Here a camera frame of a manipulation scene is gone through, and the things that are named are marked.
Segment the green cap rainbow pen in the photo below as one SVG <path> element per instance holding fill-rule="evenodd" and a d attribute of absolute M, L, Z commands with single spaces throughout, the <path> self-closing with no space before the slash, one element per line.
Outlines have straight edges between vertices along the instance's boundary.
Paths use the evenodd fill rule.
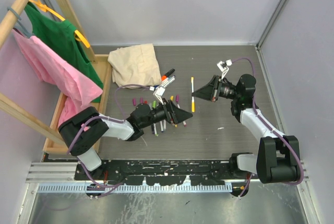
<path fill-rule="evenodd" d="M 154 128 L 154 134 L 155 134 L 155 136 L 158 136 L 158 131 L 157 131 L 156 123 L 153 124 L 153 128 Z"/>

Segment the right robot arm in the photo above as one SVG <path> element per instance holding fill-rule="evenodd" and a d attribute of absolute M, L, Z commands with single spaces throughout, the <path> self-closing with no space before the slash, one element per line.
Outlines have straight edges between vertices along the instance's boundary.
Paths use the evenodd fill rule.
<path fill-rule="evenodd" d="M 216 102 L 219 97 L 231 100 L 231 113 L 259 141 L 258 153 L 233 154 L 229 173 L 241 179 L 247 172 L 258 176 L 263 184 L 297 185 L 304 179 L 298 139 L 277 130 L 255 104 L 256 79 L 250 74 L 240 77 L 236 85 L 214 75 L 211 81 L 192 92 L 192 97 Z"/>

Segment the grey cap white marker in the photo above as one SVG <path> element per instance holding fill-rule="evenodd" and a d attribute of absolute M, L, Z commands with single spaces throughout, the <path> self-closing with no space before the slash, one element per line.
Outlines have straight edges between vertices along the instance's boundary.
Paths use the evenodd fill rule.
<path fill-rule="evenodd" d="M 162 85 L 163 88 L 166 88 L 166 87 L 169 86 L 174 80 L 175 80 L 174 77 L 171 77 L 171 78 L 169 78 L 169 79 L 165 79 L 161 85 Z"/>

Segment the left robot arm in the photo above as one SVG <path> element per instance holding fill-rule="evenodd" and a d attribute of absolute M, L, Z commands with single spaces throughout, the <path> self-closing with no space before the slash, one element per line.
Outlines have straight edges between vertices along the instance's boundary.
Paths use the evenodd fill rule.
<path fill-rule="evenodd" d="M 113 137 L 134 141 L 144 134 L 144 128 L 166 121 L 170 124 L 182 123 L 193 114 L 180 109 L 171 100 L 163 100 L 155 108 L 142 103 L 125 120 L 118 120 L 98 113 L 95 107 L 88 107 L 63 122 L 58 131 L 68 152 L 86 168 L 86 175 L 92 180 L 104 176 L 104 166 L 93 145 L 101 137 Z"/>

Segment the dark blue cap marker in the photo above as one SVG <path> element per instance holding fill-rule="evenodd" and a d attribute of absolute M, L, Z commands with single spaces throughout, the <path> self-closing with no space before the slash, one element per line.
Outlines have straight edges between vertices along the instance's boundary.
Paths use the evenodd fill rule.
<path fill-rule="evenodd" d="M 175 77 L 170 77 L 168 80 L 166 80 L 165 85 L 168 86 L 169 84 L 171 84 L 173 81 L 175 80 Z"/>

